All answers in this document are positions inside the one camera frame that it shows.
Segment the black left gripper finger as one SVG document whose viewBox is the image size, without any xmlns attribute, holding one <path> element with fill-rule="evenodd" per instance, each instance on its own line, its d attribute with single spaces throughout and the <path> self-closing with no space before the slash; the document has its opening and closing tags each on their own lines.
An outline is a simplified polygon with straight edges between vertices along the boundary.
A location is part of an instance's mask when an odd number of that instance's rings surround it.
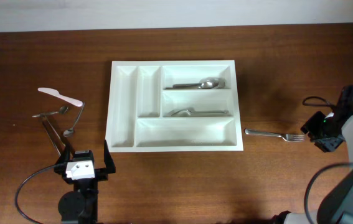
<svg viewBox="0 0 353 224">
<path fill-rule="evenodd" d="M 67 163 L 72 155 L 73 148 L 70 144 L 66 144 L 55 165 Z"/>
<path fill-rule="evenodd" d="M 116 172 L 116 166 L 115 163 L 113 161 L 113 158 L 109 152 L 109 148 L 108 148 L 108 143 L 106 140 L 104 140 L 104 162 L 106 165 L 106 171 L 107 173 L 115 173 Z"/>
</svg>

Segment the dark-handled small metal teaspoon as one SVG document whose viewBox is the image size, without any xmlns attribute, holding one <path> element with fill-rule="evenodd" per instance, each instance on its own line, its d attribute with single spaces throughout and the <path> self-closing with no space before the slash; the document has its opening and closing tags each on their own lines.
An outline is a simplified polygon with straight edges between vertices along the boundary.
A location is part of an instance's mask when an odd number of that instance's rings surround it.
<svg viewBox="0 0 353 224">
<path fill-rule="evenodd" d="M 82 113 L 83 113 L 83 110 L 84 110 L 84 108 L 85 108 L 85 105 L 86 105 L 86 103 L 83 102 L 83 104 L 82 104 L 82 106 L 81 106 L 81 108 L 80 108 L 80 111 L 78 112 L 78 115 L 77 115 L 77 117 L 75 118 L 75 121 L 74 121 L 72 127 L 66 129 L 66 130 L 63 132 L 63 136 L 64 136 L 65 138 L 68 138 L 68 137 L 70 137 L 70 136 L 72 136 L 72 135 L 74 134 L 74 132 L 75 132 L 75 127 L 76 127 L 77 123 L 78 123 L 79 120 L 80 120 L 80 117 L 81 117 L 81 115 L 82 115 Z"/>
</svg>

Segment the metal fork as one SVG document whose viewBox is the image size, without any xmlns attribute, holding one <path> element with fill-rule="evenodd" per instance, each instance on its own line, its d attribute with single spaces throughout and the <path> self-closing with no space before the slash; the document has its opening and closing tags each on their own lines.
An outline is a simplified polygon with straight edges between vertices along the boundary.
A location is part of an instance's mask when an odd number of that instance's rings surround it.
<svg viewBox="0 0 353 224">
<path fill-rule="evenodd" d="M 228 110 L 207 110 L 196 111 L 193 108 L 175 109 L 166 114 L 167 117 L 211 117 L 211 116 L 228 116 Z"/>
<path fill-rule="evenodd" d="M 281 138 L 286 142 L 301 142 L 301 141 L 304 141 L 306 137 L 305 135 L 299 135 L 299 134 L 279 134 L 279 133 L 271 133 L 266 131 L 258 131 L 254 129 L 245 129 L 244 133 L 247 135 Z"/>
</svg>

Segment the large metal spoon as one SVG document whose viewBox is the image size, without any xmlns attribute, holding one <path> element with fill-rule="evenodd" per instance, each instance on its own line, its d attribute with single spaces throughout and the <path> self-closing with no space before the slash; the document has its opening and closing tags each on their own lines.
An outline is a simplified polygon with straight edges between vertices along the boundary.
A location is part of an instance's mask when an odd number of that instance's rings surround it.
<svg viewBox="0 0 353 224">
<path fill-rule="evenodd" d="M 208 82 L 208 79 L 207 79 L 199 83 L 175 84 L 172 87 L 167 87 L 166 89 L 171 90 L 171 89 L 188 89 L 188 88 L 211 89 L 211 84 Z"/>
<path fill-rule="evenodd" d="M 223 89 L 226 84 L 223 78 L 209 78 L 208 82 L 211 84 L 211 89 Z"/>
</svg>

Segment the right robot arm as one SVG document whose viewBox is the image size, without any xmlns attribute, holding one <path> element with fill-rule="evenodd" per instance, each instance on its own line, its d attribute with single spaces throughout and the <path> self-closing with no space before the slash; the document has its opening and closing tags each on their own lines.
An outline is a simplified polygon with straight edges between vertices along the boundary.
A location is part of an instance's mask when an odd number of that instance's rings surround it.
<svg viewBox="0 0 353 224">
<path fill-rule="evenodd" d="M 243 91 L 111 84 L 111 219 L 259 222 L 341 204 L 353 185 L 353 84 L 282 88 L 265 102 L 241 103 Z"/>
</svg>

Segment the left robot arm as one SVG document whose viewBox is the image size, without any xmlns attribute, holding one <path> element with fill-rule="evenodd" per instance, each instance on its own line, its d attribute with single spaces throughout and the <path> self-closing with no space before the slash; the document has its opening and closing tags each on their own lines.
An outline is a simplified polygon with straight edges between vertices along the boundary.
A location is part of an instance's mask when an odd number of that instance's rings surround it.
<svg viewBox="0 0 353 224">
<path fill-rule="evenodd" d="M 91 150 L 75 153 L 71 150 L 71 145 L 65 145 L 54 168 L 56 174 L 73 186 L 73 190 L 59 200 L 61 222 L 94 224 L 98 222 L 98 183 L 108 180 L 108 174 L 114 172 L 114 167 L 109 161 L 105 167 L 96 168 Z"/>
</svg>

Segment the small metal teaspoon upper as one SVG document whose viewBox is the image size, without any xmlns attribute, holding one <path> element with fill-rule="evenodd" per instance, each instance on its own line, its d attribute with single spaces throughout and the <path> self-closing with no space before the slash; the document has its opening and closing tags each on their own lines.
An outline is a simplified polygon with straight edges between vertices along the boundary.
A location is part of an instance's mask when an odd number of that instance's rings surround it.
<svg viewBox="0 0 353 224">
<path fill-rule="evenodd" d="M 51 112 L 45 112 L 45 113 L 39 113 L 39 114 L 34 114 L 32 115 L 33 118 L 41 117 L 41 116 L 50 116 L 54 114 L 65 114 L 68 111 L 68 106 L 63 105 L 60 107 L 58 111 L 51 111 Z"/>
</svg>

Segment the pink plastic knife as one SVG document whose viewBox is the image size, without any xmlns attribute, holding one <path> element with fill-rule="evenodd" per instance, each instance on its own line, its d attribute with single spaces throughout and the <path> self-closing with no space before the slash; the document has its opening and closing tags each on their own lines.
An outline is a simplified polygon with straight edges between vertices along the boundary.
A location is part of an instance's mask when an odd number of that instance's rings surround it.
<svg viewBox="0 0 353 224">
<path fill-rule="evenodd" d="M 48 95 L 54 96 L 56 98 L 59 98 L 61 100 L 66 101 L 67 103 L 70 103 L 76 107 L 82 107 L 83 102 L 80 100 L 77 100 L 75 98 L 71 98 L 68 96 L 61 95 L 58 90 L 53 89 L 53 88 L 46 88 L 46 87 L 40 87 L 37 89 L 39 92 L 46 93 Z"/>
</svg>

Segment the white plastic cutlery tray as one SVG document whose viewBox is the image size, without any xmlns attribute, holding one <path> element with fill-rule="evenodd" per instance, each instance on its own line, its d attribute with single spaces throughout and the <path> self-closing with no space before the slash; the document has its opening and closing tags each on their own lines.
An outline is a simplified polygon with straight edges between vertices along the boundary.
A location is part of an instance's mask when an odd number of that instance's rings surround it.
<svg viewBox="0 0 353 224">
<path fill-rule="evenodd" d="M 171 89 L 223 78 L 223 89 Z M 228 116 L 167 117 L 175 109 Z M 242 151 L 233 60 L 114 61 L 105 139 L 110 152 Z"/>
</svg>

